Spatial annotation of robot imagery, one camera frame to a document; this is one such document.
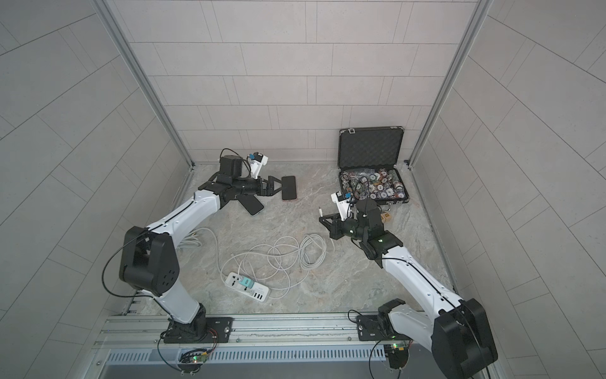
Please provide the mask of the black smartphone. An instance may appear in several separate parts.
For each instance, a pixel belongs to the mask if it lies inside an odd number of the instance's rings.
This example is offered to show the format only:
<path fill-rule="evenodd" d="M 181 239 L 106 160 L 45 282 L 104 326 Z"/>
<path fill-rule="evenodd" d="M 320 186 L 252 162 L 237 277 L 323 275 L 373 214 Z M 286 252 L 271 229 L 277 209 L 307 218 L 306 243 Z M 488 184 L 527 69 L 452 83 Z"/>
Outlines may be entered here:
<path fill-rule="evenodd" d="M 298 198 L 297 181 L 293 175 L 281 178 L 281 193 L 284 201 L 294 201 Z"/>

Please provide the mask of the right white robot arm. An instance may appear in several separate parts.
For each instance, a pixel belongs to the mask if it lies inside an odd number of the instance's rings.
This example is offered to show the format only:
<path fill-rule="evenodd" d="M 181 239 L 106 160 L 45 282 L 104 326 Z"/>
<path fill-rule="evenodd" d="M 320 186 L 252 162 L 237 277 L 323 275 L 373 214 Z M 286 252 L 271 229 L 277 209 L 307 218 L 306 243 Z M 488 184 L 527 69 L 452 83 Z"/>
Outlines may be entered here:
<path fill-rule="evenodd" d="M 367 259 L 396 278 L 421 306 L 416 311 L 396 298 L 383 304 L 375 315 L 359 315 L 358 327 L 374 331 L 376 340 L 420 344 L 432 353 L 447 378 L 471 378 L 487 371 L 497 361 L 498 352 L 481 303 L 474 298 L 464 300 L 423 268 L 403 242 L 385 229 L 381 208 L 374 200 L 352 202 L 341 193 L 331 198 L 337 213 L 319 218 L 330 238 L 350 238 Z"/>

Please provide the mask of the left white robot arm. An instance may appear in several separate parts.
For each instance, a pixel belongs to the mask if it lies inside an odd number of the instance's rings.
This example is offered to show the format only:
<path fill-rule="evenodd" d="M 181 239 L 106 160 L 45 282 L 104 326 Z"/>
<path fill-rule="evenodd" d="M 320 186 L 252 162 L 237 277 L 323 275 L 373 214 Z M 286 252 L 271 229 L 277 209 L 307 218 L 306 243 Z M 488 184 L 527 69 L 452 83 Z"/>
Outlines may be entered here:
<path fill-rule="evenodd" d="M 172 344 L 198 342 L 210 334 L 206 310 L 194 300 L 179 279 L 176 249 L 195 227 L 229 202 L 239 202 L 254 216 L 263 209 L 259 197 L 279 192 L 279 180 L 262 178 L 268 162 L 261 153 L 244 158 L 234 151 L 219 159 L 219 170 L 200 185 L 191 199 L 147 227 L 131 227 L 118 249 L 119 279 L 152 298 L 170 318 L 167 337 Z"/>

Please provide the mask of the black poker chip case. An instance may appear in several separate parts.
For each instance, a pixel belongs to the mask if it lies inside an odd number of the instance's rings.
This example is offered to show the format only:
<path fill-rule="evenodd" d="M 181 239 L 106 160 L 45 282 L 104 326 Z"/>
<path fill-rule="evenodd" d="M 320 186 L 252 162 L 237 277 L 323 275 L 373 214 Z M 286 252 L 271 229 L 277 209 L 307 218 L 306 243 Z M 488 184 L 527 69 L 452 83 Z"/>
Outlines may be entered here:
<path fill-rule="evenodd" d="M 396 168 L 405 130 L 377 126 L 339 131 L 339 184 L 352 202 L 372 199 L 378 205 L 405 204 L 407 188 Z"/>

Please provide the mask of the teal charger adapter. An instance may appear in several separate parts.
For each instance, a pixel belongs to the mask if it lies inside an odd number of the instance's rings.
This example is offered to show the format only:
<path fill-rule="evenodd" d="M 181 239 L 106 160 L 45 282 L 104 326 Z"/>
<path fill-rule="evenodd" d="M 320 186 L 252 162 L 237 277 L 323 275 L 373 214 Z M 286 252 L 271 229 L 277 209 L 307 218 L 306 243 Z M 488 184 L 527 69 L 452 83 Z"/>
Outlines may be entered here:
<path fill-rule="evenodd" d="M 239 284 L 241 284 L 242 286 L 246 287 L 246 288 L 252 288 L 253 285 L 255 284 L 255 282 L 250 279 L 249 277 L 246 276 L 242 276 L 239 280 L 238 280 Z"/>

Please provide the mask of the white power strip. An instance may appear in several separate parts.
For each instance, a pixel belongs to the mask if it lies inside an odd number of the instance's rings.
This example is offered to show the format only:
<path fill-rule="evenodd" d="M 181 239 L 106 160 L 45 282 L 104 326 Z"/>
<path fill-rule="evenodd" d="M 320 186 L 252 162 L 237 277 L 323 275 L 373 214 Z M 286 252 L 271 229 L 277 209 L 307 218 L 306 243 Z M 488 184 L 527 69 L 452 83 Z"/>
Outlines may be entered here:
<path fill-rule="evenodd" d="M 270 289 L 267 286 L 238 273 L 229 273 L 224 280 L 224 284 L 228 288 L 262 303 L 270 295 Z"/>

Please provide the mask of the right green circuit board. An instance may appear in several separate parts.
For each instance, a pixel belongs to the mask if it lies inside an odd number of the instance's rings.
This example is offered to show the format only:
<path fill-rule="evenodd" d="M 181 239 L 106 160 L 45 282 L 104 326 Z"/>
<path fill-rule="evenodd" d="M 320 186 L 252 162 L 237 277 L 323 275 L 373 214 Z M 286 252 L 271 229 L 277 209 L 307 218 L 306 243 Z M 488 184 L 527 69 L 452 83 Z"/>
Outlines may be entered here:
<path fill-rule="evenodd" d="M 384 354 L 391 370 L 403 370 L 410 357 L 409 348 L 398 344 L 385 344 Z"/>

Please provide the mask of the green circuit board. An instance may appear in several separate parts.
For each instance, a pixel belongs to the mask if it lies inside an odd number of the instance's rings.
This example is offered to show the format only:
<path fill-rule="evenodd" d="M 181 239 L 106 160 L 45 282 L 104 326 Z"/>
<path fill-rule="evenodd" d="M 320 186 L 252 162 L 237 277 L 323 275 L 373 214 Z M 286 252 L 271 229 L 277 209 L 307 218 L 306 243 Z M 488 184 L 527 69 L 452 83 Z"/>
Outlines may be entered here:
<path fill-rule="evenodd" d="M 410 357 L 409 348 L 398 344 L 385 344 L 384 354 L 391 370 L 403 370 Z"/>
<path fill-rule="evenodd" d="M 200 371 L 208 358 L 209 350 L 205 348 L 184 352 L 178 359 L 178 368 L 184 373 L 194 375 Z"/>

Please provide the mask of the left green circuit board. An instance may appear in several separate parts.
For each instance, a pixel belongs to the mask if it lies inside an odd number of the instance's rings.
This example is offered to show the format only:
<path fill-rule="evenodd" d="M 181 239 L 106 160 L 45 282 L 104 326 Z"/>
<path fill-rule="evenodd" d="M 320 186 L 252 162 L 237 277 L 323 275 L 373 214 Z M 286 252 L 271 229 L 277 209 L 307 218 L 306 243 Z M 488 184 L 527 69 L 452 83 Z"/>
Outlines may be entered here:
<path fill-rule="evenodd" d="M 184 352 L 178 359 L 178 368 L 184 373 L 194 375 L 200 371 L 208 358 L 209 350 L 205 348 Z"/>

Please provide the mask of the aluminium mounting rail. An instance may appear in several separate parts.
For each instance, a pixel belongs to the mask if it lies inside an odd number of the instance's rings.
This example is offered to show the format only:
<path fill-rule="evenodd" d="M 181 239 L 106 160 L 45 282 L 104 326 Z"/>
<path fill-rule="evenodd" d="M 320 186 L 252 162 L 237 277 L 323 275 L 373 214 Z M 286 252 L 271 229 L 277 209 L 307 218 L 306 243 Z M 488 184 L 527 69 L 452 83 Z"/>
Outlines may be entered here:
<path fill-rule="evenodd" d="M 239 314 L 227 343 L 247 346 L 261 344 L 338 344 L 358 340 L 356 316 L 348 313 L 329 314 Z M 109 317 L 92 345 L 94 348 L 146 348 L 161 342 L 170 320 L 163 316 Z M 170 344 L 197 346 L 200 344 Z"/>

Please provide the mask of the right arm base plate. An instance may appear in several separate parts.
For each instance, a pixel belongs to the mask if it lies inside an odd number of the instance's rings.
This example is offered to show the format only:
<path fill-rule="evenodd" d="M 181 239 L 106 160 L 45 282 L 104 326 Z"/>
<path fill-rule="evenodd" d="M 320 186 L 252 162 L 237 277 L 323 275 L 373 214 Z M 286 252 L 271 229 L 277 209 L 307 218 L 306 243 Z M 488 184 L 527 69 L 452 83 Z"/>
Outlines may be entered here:
<path fill-rule="evenodd" d="M 357 325 L 357 333 L 358 340 L 362 342 L 371 342 L 371 341 L 404 341 L 410 342 L 411 339 L 403 334 L 393 333 L 386 331 L 384 328 L 380 326 L 378 321 L 378 317 L 375 314 L 370 315 L 357 315 L 356 316 L 356 325 Z"/>

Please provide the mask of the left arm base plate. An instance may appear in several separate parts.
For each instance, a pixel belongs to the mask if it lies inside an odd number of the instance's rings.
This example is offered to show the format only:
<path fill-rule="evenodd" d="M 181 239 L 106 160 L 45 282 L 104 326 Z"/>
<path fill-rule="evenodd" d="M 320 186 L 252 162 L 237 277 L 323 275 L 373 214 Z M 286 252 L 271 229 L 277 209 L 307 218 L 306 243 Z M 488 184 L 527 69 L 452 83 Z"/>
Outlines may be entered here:
<path fill-rule="evenodd" d="M 190 324 L 170 322 L 162 340 L 165 344 L 227 343 L 233 322 L 233 317 L 199 317 Z"/>

